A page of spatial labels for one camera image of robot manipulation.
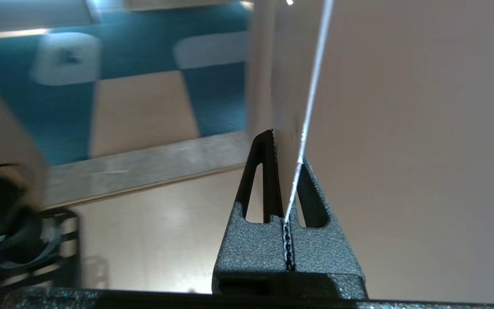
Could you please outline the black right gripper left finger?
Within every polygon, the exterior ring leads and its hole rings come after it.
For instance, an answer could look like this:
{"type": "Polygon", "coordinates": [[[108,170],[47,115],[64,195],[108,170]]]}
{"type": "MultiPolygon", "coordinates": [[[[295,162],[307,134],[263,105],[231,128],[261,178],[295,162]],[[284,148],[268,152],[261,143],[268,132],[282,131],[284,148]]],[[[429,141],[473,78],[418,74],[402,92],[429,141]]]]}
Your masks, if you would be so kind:
{"type": "Polygon", "coordinates": [[[268,281],[286,272],[282,198],[273,131],[251,144],[212,272],[213,294],[267,295],[268,281]],[[262,166],[263,221],[246,219],[258,166],[262,166]]]}

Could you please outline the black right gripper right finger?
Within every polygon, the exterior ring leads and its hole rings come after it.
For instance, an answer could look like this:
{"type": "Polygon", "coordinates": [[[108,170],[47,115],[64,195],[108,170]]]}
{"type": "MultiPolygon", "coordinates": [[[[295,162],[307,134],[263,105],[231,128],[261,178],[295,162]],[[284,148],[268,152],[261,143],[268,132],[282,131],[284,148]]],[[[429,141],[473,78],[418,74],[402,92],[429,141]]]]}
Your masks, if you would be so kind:
{"type": "Polygon", "coordinates": [[[304,297],[364,299],[365,275],[306,157],[288,221],[294,290],[304,297]]]}

